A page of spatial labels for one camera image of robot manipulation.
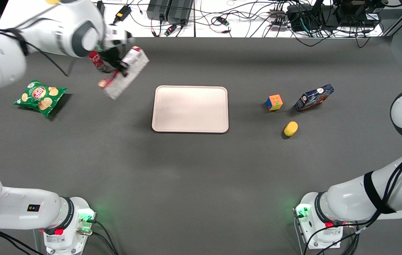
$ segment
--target red can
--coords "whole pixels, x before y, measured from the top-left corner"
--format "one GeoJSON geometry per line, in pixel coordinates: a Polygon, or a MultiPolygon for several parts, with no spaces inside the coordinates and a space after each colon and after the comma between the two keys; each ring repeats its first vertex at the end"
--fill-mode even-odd
{"type": "Polygon", "coordinates": [[[95,68],[97,68],[97,71],[103,72],[107,68],[107,65],[105,65],[97,51],[92,50],[91,53],[89,53],[89,59],[94,64],[95,68]]]}

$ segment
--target white desk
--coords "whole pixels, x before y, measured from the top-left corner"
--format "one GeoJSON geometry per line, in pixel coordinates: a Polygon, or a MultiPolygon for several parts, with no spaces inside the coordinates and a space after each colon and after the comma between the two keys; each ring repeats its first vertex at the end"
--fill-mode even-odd
{"type": "MultiPolygon", "coordinates": [[[[330,5],[331,0],[324,0],[325,5],[330,5]]],[[[117,11],[120,10],[122,5],[124,5],[127,0],[104,0],[105,3],[105,21],[107,24],[112,23],[115,14],[117,11]]],[[[130,7],[132,9],[131,16],[128,16],[124,21],[117,23],[118,27],[121,27],[133,34],[135,37],[153,37],[151,33],[151,25],[154,27],[154,30],[159,33],[160,24],[158,21],[151,21],[147,19],[146,9],[147,5],[149,4],[149,0],[142,0],[138,7],[137,3],[139,0],[128,0],[131,3],[130,7]]],[[[256,13],[259,9],[262,8],[261,12],[267,12],[270,9],[273,9],[274,4],[270,3],[266,0],[259,0],[251,10],[252,4],[247,4],[244,6],[240,6],[246,3],[254,3],[254,0],[194,0],[194,10],[191,11],[191,18],[192,21],[194,16],[196,16],[196,37],[230,37],[229,34],[222,34],[212,31],[209,26],[204,25],[210,23],[213,17],[219,16],[219,14],[208,14],[205,18],[201,18],[202,14],[201,11],[205,12],[224,12],[230,10],[238,10],[244,12],[251,12],[256,13]]],[[[391,0],[390,4],[395,5],[398,3],[398,0],[391,0]]],[[[287,10],[287,7],[290,3],[285,3],[283,5],[283,10],[287,10]]],[[[6,29],[10,27],[14,27],[17,24],[21,23],[22,21],[28,19],[32,16],[33,13],[39,13],[47,8],[51,7],[51,5],[47,4],[44,0],[9,0],[5,11],[0,19],[0,29],[6,29]],[[26,6],[26,10],[28,11],[28,16],[20,16],[18,13],[21,13],[26,6]]],[[[50,10],[50,12],[57,12],[58,7],[50,10]]],[[[232,37],[250,37],[251,34],[262,24],[263,20],[266,18],[266,13],[261,15],[262,18],[253,17],[252,19],[243,19],[238,18],[237,16],[230,15],[228,16],[228,21],[230,22],[229,27],[231,28],[231,36],[232,37]]],[[[253,37],[262,37],[268,30],[269,22],[264,22],[264,24],[258,29],[258,31],[253,35],[253,37]]],[[[162,35],[165,32],[166,28],[170,25],[167,22],[164,22],[162,25],[162,35]]],[[[211,26],[212,29],[221,31],[221,30],[228,30],[226,26],[211,26]]],[[[346,31],[355,31],[355,27],[341,27],[338,28],[341,30],[346,31]]],[[[178,30],[173,32],[170,37],[174,37],[178,30]]],[[[185,26],[182,32],[179,34],[179,37],[194,37],[195,32],[195,24],[193,22],[189,22],[187,26],[185,26]]],[[[323,35],[327,36],[330,33],[324,32],[323,35]]],[[[372,32],[367,34],[367,37],[375,37],[382,34],[382,29],[380,26],[376,27],[372,32]]],[[[269,31],[266,37],[281,37],[281,38],[305,38],[308,35],[305,32],[297,32],[293,34],[290,30],[288,31],[269,31]]],[[[349,34],[336,32],[331,37],[334,38],[341,38],[341,37],[349,37],[349,34]]]]}

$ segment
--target blue carton box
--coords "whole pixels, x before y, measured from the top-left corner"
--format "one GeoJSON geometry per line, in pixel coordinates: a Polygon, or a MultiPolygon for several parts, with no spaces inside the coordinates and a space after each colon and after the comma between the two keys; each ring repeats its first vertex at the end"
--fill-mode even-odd
{"type": "Polygon", "coordinates": [[[300,97],[294,107],[299,112],[306,110],[324,102],[327,97],[329,97],[334,91],[335,89],[332,87],[331,84],[327,84],[324,87],[308,91],[300,97]]]}

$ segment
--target green chip bag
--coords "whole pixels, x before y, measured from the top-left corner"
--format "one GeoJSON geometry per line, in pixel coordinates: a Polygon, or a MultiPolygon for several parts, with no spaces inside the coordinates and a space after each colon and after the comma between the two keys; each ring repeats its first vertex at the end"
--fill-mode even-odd
{"type": "Polygon", "coordinates": [[[65,87],[47,87],[34,79],[13,104],[40,111],[48,117],[66,90],[65,87]]]}

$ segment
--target rubik's cube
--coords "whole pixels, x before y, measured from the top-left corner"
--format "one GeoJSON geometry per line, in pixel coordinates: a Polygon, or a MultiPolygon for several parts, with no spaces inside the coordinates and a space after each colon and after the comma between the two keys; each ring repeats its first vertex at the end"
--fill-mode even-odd
{"type": "Polygon", "coordinates": [[[281,100],[280,95],[273,95],[268,97],[266,105],[269,111],[275,111],[282,107],[283,100],[281,100]]]}

